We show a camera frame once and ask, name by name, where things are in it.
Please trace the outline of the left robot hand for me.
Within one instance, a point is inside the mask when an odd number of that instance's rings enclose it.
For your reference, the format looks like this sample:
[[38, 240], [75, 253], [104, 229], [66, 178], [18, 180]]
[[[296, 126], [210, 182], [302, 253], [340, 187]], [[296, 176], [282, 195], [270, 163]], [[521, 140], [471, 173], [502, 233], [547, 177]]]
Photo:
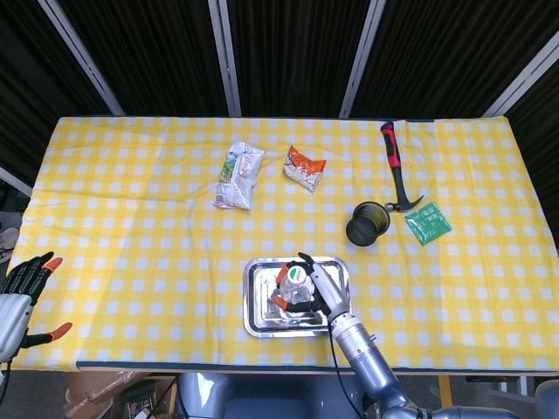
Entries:
[[29, 334], [29, 322], [48, 278], [62, 265], [52, 251], [27, 260], [7, 275], [1, 286], [1, 362], [11, 363], [20, 349], [49, 344], [67, 334], [72, 323], [57, 329]]

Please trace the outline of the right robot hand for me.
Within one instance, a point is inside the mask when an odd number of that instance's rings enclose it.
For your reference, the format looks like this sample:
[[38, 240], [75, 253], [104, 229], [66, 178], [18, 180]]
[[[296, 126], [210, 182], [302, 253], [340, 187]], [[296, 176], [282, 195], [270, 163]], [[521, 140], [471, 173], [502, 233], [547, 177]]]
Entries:
[[349, 312], [349, 299], [338, 284], [310, 255], [284, 264], [275, 279], [273, 303], [285, 313], [322, 312], [332, 321]]

